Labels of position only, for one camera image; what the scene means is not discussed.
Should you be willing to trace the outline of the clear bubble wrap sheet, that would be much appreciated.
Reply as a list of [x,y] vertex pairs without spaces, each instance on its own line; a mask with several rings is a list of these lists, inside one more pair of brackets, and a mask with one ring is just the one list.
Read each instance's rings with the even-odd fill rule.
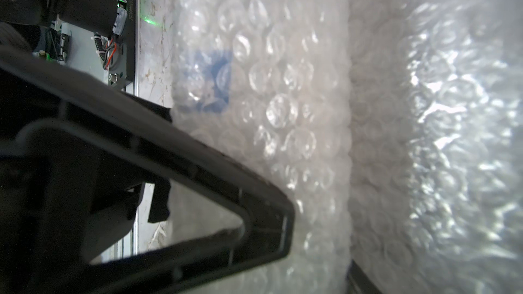
[[174,124],[291,199],[198,293],[521,293],[522,0],[181,0]]

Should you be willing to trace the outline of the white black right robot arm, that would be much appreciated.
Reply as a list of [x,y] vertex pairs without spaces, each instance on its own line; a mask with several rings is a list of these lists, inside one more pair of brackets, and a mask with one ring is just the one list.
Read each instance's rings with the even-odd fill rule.
[[[138,0],[1,0],[1,292],[178,293],[278,261],[295,211],[275,185],[124,92]],[[104,264],[177,181],[238,227]]]

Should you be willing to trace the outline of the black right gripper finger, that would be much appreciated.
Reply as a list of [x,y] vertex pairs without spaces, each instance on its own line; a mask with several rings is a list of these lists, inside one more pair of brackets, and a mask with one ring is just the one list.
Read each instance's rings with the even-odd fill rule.
[[[170,183],[241,220],[105,264],[146,184],[148,221]],[[1,48],[1,292],[178,293],[290,253],[295,210],[275,185],[175,128],[165,107],[86,73]]]

